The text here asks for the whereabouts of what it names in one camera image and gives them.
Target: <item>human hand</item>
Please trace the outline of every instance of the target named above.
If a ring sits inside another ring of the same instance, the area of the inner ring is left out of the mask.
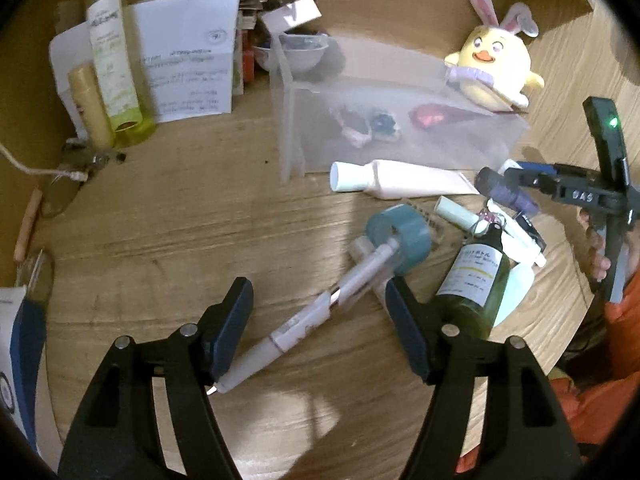
[[[589,212],[580,210],[580,221],[584,225],[589,224]],[[593,227],[588,227],[586,231],[587,242],[589,244],[589,267],[588,276],[601,282],[607,275],[611,261],[603,254],[598,254],[605,247],[604,239],[597,234]],[[626,234],[626,244],[629,247],[629,258],[626,264],[625,279],[629,280],[638,270],[640,264],[640,225]]]

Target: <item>yellow plush toy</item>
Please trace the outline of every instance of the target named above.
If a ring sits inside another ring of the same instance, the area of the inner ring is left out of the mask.
[[[492,112],[511,110],[512,105],[526,108],[529,100],[522,89],[545,85],[531,71],[529,51],[516,36],[519,32],[532,38],[538,35],[531,10],[523,3],[513,4],[498,24],[491,0],[470,1],[483,25],[473,30],[462,50],[445,58],[449,80],[459,82],[469,99]]]

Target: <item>teal object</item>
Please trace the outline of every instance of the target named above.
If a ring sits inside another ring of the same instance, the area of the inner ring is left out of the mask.
[[[423,262],[431,252],[431,232],[427,220],[408,204],[399,204],[376,213],[367,222],[367,238],[374,246],[396,236],[400,242],[402,264],[396,274],[402,276]]]

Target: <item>plastic box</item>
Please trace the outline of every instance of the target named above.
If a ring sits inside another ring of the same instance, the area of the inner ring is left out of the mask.
[[[273,37],[268,53],[283,182],[292,174],[329,171],[335,161],[376,158],[497,169],[528,129],[520,116],[490,113],[447,84],[446,66],[436,57],[334,36],[324,38],[328,47],[314,68],[292,73],[287,41],[286,35]],[[439,122],[417,127],[412,112],[423,105],[442,106],[445,113],[435,117]],[[374,130],[369,140],[368,126]]]

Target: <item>white cable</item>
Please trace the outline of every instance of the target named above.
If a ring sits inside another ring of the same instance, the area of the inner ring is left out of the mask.
[[[28,175],[60,175],[66,176],[71,180],[75,180],[76,182],[86,182],[89,179],[89,175],[84,173],[83,171],[65,171],[65,170],[34,170],[33,168],[28,168],[24,164],[21,164],[16,158],[11,154],[11,152],[5,148],[5,146],[0,142],[0,152],[6,157],[13,166],[15,166],[18,170]]]

